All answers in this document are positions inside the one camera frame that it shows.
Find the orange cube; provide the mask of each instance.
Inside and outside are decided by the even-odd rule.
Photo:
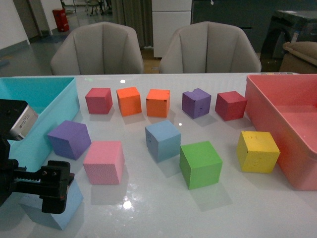
[[[170,91],[151,89],[147,96],[147,115],[149,117],[166,118],[170,105]]]
[[[123,117],[142,112],[141,97],[136,87],[118,89],[117,98]]]

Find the turquoise plastic bin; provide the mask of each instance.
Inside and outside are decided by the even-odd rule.
[[[39,115],[28,135],[9,141],[10,159],[35,172],[52,151],[47,134],[79,111],[74,77],[0,78],[0,98],[26,101]]]

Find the cube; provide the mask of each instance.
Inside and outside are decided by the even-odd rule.
[[[222,159],[209,141],[182,145],[179,166],[188,189],[219,182]]]
[[[123,167],[121,141],[93,141],[84,160],[91,184],[120,184]]]
[[[269,132],[242,131],[237,146],[241,171],[271,173],[280,151]]]
[[[215,111],[224,120],[242,118],[247,105],[247,99],[236,91],[218,93]]]
[[[145,136],[147,148],[156,162],[179,154],[181,134],[169,120],[146,126]]]
[[[90,114],[108,114],[113,105],[110,88],[92,88],[85,99]]]
[[[117,98],[123,117],[142,112],[141,96],[136,87],[118,89]]]
[[[147,95],[147,115],[149,117],[166,118],[170,105],[170,91],[151,89]]]
[[[196,88],[192,92],[184,92],[182,110],[195,119],[209,113],[211,95]]]
[[[48,133],[55,154],[77,160],[90,146],[91,140],[85,124],[65,120]]]
[[[83,195],[76,180],[74,180],[69,187],[66,209],[63,213],[43,213],[42,201],[43,200],[39,198],[39,195],[25,194],[20,199],[19,205],[33,222],[58,230],[64,230],[83,201]]]

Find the cushion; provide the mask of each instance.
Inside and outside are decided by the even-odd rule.
[[[283,48],[292,55],[317,66],[317,42],[286,42]]]

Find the floor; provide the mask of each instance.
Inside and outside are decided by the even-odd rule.
[[[76,27],[101,21],[113,22],[110,13],[90,16],[84,6],[66,7],[70,30],[57,32],[53,36],[32,42],[28,47],[14,51],[0,59],[0,77],[12,76],[47,76],[52,75],[50,61],[65,37]],[[141,50],[144,59],[145,73],[159,72],[159,59],[153,57],[153,48]]]

